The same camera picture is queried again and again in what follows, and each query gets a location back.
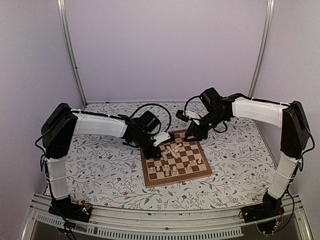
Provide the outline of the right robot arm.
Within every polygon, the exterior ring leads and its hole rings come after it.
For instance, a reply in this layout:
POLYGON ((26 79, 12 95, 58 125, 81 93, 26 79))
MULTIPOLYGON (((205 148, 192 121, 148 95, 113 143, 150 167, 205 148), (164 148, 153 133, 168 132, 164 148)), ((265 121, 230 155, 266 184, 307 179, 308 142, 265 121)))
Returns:
POLYGON ((276 170, 268 187, 258 213, 269 218, 278 210, 278 202, 295 179, 298 170, 304 166, 304 154, 315 147, 306 148, 308 142, 314 142, 302 103, 276 102, 235 93, 220 95, 211 87, 197 95, 206 114, 199 116, 183 108, 176 116, 185 122, 191 122, 185 134, 185 141, 203 141, 210 130, 220 123, 225 124, 233 118, 250 119, 258 123, 257 128, 272 157, 276 170))

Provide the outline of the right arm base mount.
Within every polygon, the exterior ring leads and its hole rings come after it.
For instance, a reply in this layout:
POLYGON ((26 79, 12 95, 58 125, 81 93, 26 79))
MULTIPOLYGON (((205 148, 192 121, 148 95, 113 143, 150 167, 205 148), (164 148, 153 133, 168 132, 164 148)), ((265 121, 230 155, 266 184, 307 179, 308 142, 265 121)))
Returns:
POLYGON ((284 212, 281 200, 264 197, 262 203, 241 208, 239 217, 244 219, 245 223, 250 223, 280 216, 284 212))

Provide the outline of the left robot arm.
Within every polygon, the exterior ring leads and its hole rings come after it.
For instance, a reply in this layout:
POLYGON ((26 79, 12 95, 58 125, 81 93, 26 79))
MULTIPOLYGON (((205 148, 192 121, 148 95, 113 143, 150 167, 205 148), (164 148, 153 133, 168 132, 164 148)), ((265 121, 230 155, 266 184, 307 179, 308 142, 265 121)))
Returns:
POLYGON ((59 104, 41 128, 42 144, 46 157, 47 179, 55 209, 63 216, 74 213, 72 199, 82 190, 82 196, 89 199, 88 190, 101 187, 103 180, 98 174, 107 167, 101 163, 89 163, 89 159, 111 159, 112 170, 123 172, 119 161, 125 151, 105 146, 115 139, 116 146, 123 140, 124 145, 139 148, 148 158, 154 158, 161 150, 156 145, 152 131, 161 125, 160 120, 150 111, 140 117, 125 115, 112 116, 102 113, 85 113, 71 109, 67 103, 59 104))

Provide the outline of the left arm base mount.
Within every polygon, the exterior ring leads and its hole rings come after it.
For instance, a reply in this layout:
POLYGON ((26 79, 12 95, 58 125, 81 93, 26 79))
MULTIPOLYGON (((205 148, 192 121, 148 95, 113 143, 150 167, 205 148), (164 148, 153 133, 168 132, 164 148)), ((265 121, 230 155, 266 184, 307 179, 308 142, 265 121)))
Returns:
POLYGON ((88 223, 93 205, 84 200, 72 203, 70 198, 52 200, 48 212, 62 218, 88 223))

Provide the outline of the wooden chess board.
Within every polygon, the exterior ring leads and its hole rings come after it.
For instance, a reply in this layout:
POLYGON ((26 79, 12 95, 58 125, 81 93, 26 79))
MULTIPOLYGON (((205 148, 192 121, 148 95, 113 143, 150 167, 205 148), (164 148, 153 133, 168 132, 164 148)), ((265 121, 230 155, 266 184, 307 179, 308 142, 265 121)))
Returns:
POLYGON ((212 175, 212 169, 201 144, 198 141, 185 142, 185 129, 176 130, 173 133, 175 136, 174 141, 159 145, 161 150, 160 158, 145 159, 143 153, 140 153, 146 188, 163 187, 212 175), (202 159, 201 164, 197 163, 198 159, 202 159), (188 164, 191 165, 190 172, 186 172, 188 164), (170 168, 169 176, 165 176, 165 165, 170 168), (156 170, 157 166, 161 167, 161 171, 156 170), (177 175, 172 175, 173 166, 177 167, 177 175), (150 173, 151 167, 154 168, 153 173, 150 173))

